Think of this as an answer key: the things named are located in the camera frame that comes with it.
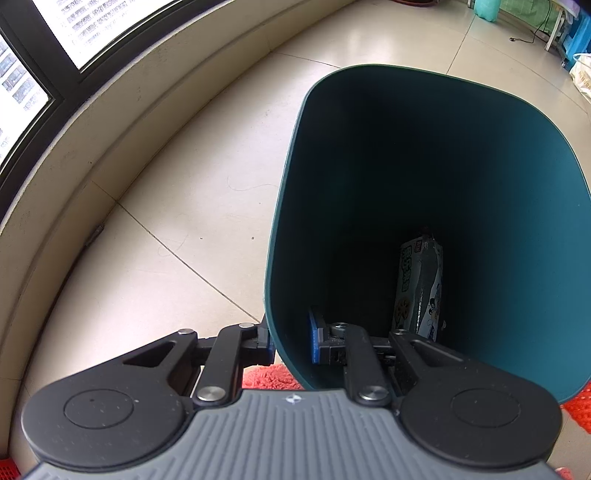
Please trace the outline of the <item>white furniture leg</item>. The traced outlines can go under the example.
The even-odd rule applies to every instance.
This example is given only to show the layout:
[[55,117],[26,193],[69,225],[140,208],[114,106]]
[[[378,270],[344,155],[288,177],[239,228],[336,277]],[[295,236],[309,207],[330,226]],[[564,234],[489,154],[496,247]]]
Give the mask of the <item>white furniture leg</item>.
[[554,10],[557,12],[557,16],[556,16],[556,20],[554,22],[554,26],[551,30],[551,33],[549,34],[548,40],[546,42],[545,45],[545,50],[549,51],[553,45],[553,43],[555,42],[555,39],[558,35],[558,33],[560,32],[565,20],[566,20],[566,14],[565,14],[565,10],[562,6],[554,4],[553,5]]

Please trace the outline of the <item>dark green trash bin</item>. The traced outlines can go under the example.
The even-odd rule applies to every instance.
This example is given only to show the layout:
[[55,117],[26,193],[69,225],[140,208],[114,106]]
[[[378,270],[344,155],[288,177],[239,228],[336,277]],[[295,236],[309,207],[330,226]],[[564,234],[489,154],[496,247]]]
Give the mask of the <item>dark green trash bin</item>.
[[420,237],[443,249],[442,344],[562,402],[587,384],[590,191],[566,138],[503,91],[361,65],[305,96],[270,234],[266,318],[301,385],[342,386],[311,314],[387,335]]

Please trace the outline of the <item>white tote bag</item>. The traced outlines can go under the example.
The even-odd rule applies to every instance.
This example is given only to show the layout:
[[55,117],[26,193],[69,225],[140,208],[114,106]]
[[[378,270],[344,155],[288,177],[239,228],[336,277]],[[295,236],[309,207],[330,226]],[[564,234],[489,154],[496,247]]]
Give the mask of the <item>white tote bag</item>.
[[591,54],[576,53],[574,64],[570,69],[573,84],[588,102],[591,102]]

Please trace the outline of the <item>red fluffy slipper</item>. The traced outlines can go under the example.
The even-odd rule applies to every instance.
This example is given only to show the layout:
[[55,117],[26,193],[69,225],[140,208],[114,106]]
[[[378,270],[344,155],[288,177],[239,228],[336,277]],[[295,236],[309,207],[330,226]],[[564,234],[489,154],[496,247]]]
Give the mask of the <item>red fluffy slipper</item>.
[[286,391],[304,389],[283,363],[270,366],[247,367],[243,371],[242,388]]

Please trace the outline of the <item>black window frame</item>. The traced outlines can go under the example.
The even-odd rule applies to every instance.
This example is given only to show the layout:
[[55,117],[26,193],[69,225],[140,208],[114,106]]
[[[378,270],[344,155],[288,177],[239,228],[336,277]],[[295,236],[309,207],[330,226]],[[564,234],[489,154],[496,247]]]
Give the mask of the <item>black window frame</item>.
[[89,66],[75,66],[32,1],[1,3],[1,33],[49,104],[25,128],[1,166],[1,214],[6,215],[45,149],[74,113],[140,53],[216,1],[173,1],[114,39]]

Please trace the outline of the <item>red mesh net bag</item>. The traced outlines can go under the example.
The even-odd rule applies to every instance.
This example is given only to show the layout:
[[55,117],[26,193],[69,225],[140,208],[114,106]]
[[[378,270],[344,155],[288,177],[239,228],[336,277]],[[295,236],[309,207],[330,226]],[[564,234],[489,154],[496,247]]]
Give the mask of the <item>red mesh net bag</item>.
[[561,405],[569,416],[586,433],[591,433],[591,382],[571,400]]

